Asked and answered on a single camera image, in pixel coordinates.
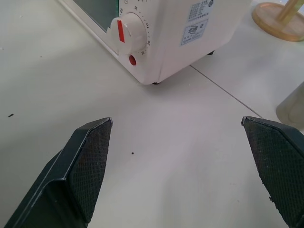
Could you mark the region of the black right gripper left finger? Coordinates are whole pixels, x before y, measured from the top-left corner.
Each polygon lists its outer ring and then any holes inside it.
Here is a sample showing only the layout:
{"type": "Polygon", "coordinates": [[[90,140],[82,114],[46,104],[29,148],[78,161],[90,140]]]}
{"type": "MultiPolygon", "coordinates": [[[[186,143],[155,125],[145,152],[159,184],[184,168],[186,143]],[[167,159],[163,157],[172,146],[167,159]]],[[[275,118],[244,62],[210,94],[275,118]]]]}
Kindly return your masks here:
{"type": "Polygon", "coordinates": [[[4,228],[87,228],[104,179],[112,126],[108,117],[75,129],[4,228]]]}

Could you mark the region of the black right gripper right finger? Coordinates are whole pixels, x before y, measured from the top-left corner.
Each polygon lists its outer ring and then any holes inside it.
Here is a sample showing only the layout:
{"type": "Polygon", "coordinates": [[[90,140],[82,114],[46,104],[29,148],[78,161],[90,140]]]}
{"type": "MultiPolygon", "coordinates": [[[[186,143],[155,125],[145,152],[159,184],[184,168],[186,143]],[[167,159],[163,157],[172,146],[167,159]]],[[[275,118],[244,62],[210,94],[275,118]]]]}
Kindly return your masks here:
{"type": "Polygon", "coordinates": [[[304,228],[304,135],[251,116],[243,117],[241,125],[270,200],[289,228],[304,228]]]}

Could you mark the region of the white toaster oven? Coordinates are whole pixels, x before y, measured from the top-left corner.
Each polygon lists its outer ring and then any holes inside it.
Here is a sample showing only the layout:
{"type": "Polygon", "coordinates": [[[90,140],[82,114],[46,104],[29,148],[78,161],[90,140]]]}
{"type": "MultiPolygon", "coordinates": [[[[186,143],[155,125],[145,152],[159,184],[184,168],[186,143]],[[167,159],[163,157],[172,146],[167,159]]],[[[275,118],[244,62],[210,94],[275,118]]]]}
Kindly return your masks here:
{"type": "Polygon", "coordinates": [[[58,0],[141,84],[158,84],[228,43],[252,0],[58,0]],[[119,55],[114,18],[136,14],[146,47],[119,55]]]}

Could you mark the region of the pale translucent cup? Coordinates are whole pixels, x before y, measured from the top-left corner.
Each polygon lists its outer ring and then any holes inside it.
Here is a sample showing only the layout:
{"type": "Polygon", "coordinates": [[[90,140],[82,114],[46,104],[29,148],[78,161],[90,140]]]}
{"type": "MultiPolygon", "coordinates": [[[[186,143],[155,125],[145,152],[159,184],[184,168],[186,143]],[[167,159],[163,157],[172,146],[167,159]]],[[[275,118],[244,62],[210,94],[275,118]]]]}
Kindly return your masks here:
{"type": "Polygon", "coordinates": [[[276,108],[281,123],[304,131],[304,82],[276,108]]]}

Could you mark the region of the round wooden stand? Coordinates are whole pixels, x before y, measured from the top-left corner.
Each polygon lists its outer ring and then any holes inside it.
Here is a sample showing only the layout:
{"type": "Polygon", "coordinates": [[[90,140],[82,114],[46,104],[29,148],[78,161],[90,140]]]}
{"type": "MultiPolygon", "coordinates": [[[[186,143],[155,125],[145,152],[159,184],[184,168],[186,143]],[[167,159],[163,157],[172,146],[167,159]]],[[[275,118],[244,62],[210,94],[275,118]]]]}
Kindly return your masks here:
{"type": "Polygon", "coordinates": [[[252,11],[253,21],[266,33],[290,42],[304,41],[304,0],[288,0],[285,5],[264,2],[252,11]]]}

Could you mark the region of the white timer knob red stripe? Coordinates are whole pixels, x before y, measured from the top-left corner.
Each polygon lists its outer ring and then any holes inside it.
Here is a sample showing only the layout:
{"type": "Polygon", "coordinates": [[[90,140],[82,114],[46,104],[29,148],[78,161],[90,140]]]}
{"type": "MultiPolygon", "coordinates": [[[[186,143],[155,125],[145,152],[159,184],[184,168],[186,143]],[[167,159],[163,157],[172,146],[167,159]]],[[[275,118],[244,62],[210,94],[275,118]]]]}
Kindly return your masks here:
{"type": "Polygon", "coordinates": [[[146,28],[134,13],[114,18],[111,22],[110,34],[119,55],[131,54],[146,47],[146,28]]]}

